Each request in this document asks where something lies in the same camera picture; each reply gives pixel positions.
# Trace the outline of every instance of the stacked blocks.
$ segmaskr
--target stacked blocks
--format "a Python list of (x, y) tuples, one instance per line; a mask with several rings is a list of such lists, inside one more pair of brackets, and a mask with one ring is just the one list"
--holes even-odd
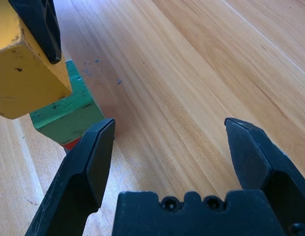
[(64, 59), (51, 64), (8, 0), (0, 0), (0, 116), (21, 117), (71, 92)]
[(66, 62), (73, 93), (60, 101), (30, 113), (37, 131), (71, 150), (85, 131), (104, 115), (78, 73), (73, 61)]

